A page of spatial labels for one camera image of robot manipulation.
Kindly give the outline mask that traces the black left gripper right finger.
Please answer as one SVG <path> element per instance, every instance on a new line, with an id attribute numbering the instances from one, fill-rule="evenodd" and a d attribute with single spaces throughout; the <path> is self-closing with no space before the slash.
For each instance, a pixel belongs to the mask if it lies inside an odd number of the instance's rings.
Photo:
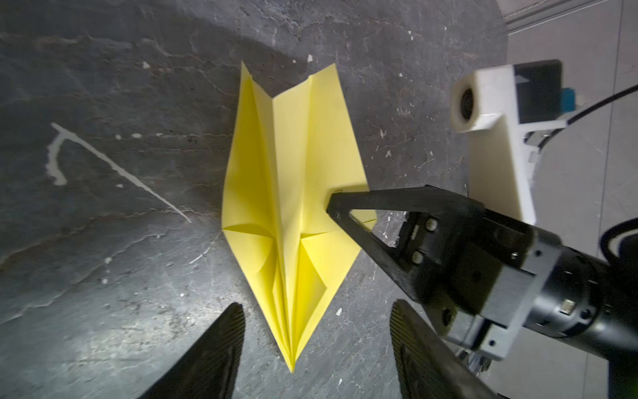
<path id="1" fill-rule="evenodd" d="M 403 398 L 496 398 L 408 302 L 398 299 L 390 335 Z"/>

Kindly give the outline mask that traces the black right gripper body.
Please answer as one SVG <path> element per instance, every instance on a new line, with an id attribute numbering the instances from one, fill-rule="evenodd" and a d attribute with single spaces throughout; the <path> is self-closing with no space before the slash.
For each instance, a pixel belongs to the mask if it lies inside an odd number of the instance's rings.
<path id="1" fill-rule="evenodd" d="M 442 276 L 437 334 L 493 360 L 507 357 L 562 252 L 551 232 L 491 210 L 470 222 Z"/>

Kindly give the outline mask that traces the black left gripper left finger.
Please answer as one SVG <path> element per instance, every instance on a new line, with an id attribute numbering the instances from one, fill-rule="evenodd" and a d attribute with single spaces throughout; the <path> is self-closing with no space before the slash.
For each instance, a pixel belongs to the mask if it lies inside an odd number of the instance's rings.
<path id="1" fill-rule="evenodd" d="M 232 303 L 143 398 L 231 398 L 244 345 L 245 315 Z"/>

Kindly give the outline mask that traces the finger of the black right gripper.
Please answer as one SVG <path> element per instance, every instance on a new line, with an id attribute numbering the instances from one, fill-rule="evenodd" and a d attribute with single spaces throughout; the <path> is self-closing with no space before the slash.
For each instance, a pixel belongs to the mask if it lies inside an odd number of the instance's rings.
<path id="1" fill-rule="evenodd" d="M 335 192 L 327 214 L 370 259 L 383 299 L 462 299 L 453 276 L 475 240 L 485 207 L 435 186 Z"/>

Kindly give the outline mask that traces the yellow square paper sheet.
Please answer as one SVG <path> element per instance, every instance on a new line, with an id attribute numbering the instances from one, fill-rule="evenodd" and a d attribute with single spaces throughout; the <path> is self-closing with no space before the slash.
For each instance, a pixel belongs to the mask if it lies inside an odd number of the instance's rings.
<path id="1" fill-rule="evenodd" d="M 242 69 L 222 230 L 289 369 L 361 250 L 329 199 L 368 189 L 335 65 L 277 96 Z"/>

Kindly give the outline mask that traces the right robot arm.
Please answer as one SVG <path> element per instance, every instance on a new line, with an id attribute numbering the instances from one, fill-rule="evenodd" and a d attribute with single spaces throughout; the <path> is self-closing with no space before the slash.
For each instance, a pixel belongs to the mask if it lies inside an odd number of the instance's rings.
<path id="1" fill-rule="evenodd" d="M 390 335 L 404 398 L 492 398 L 453 346 L 500 361 L 521 329 L 609 363 L 608 395 L 637 395 L 637 222 L 601 258 L 434 186 L 337 192 L 327 214 L 405 297 Z"/>

